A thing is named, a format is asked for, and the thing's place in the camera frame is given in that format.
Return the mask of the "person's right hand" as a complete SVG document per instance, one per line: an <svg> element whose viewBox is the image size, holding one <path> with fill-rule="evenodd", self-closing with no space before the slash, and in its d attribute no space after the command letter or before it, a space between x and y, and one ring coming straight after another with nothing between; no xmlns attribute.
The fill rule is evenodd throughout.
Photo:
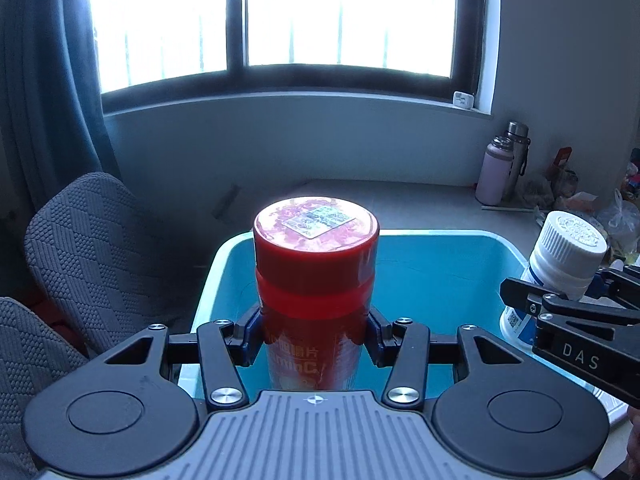
<svg viewBox="0 0 640 480"><path fill-rule="evenodd" d="M638 479L640 474L640 411L628 406L627 417L631 430L627 442L626 467L632 478Z"/></svg>

